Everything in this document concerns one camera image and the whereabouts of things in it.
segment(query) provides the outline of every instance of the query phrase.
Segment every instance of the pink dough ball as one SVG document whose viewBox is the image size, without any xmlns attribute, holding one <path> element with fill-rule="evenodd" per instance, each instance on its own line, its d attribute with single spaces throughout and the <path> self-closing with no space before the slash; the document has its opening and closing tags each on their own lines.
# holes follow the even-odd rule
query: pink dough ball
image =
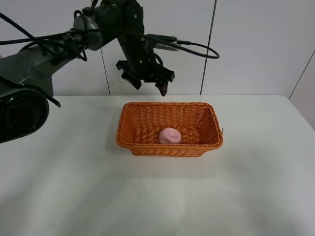
<svg viewBox="0 0 315 236">
<path fill-rule="evenodd" d="M 181 140 L 181 133 L 173 128 L 165 128 L 158 135 L 158 141 L 160 144 L 179 144 Z"/>
</svg>

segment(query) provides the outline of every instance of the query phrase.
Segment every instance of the basket rim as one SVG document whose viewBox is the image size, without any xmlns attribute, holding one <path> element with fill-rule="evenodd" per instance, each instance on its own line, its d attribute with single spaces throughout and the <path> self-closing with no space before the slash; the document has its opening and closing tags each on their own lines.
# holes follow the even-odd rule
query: basket rim
<svg viewBox="0 0 315 236">
<path fill-rule="evenodd" d="M 133 105 L 162 105 L 162 106 L 171 106 L 171 105 L 177 105 L 177 106 L 206 106 L 210 109 L 211 113 L 214 115 L 213 119 L 216 125 L 216 136 L 218 138 L 217 142 L 214 144 L 135 144 L 135 143 L 125 143 L 120 140 L 121 136 L 121 123 L 124 121 L 125 118 L 125 112 L 129 106 Z M 117 129 L 117 134 L 116 134 L 116 142 L 120 146 L 125 146 L 125 147 L 169 147 L 169 148 L 177 148 L 177 147 L 196 147 L 196 148 L 219 148 L 223 144 L 223 133 L 220 130 L 219 122 L 217 119 L 217 115 L 214 111 L 214 108 L 206 103 L 206 102 L 129 102 L 124 104 L 121 116 L 119 119 L 119 125 Z"/>
</svg>

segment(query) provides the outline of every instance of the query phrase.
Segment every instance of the basket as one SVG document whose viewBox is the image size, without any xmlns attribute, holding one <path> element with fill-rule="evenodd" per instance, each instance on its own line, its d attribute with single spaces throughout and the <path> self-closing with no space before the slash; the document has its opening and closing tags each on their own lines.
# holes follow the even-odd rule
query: basket
<svg viewBox="0 0 315 236">
<path fill-rule="evenodd" d="M 158 134 L 167 127 L 181 133 L 180 144 L 158 142 Z M 197 157 L 221 147 L 223 137 L 207 103 L 131 102 L 123 107 L 116 141 L 136 156 Z"/>
</svg>

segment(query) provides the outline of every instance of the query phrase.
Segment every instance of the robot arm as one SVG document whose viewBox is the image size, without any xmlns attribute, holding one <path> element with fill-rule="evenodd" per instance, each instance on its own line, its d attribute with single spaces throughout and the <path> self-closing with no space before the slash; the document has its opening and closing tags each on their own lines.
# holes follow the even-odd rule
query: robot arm
<svg viewBox="0 0 315 236">
<path fill-rule="evenodd" d="M 123 71 L 122 78 L 136 89 L 141 87 L 141 80 L 155 83 L 161 95 L 166 95 L 168 82 L 172 82 L 175 75 L 163 67 L 153 48 L 173 50 L 167 45 L 174 45 L 177 39 L 144 35 L 143 8 L 136 0 L 102 0 L 98 7 L 96 3 L 97 0 L 94 0 L 91 7 L 84 8 L 82 12 L 75 11 L 72 29 L 49 37 L 34 38 L 0 13 L 1 18 L 32 41 L 19 53 L 0 59 L 0 143 L 38 130 L 49 114 L 47 100 L 60 106 L 52 97 L 52 75 L 75 58 L 87 60 L 85 49 L 96 51 L 115 38 L 126 57 L 126 61 L 116 64 Z M 178 48 L 192 52 L 180 46 Z M 199 56 L 219 58 L 215 51 L 209 50 L 216 57 Z"/>
</svg>

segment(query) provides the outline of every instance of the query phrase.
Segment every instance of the orange wicker basket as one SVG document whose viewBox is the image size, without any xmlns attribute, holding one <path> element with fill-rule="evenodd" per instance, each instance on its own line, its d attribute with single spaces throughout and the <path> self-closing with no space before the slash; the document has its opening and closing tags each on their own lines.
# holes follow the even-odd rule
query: orange wicker basket
<svg viewBox="0 0 315 236">
<path fill-rule="evenodd" d="M 182 135 L 180 144 L 160 144 L 167 127 Z M 123 107 L 117 144 L 137 156 L 197 157 L 221 147 L 222 133 L 214 109 L 207 103 L 131 102 Z"/>
</svg>

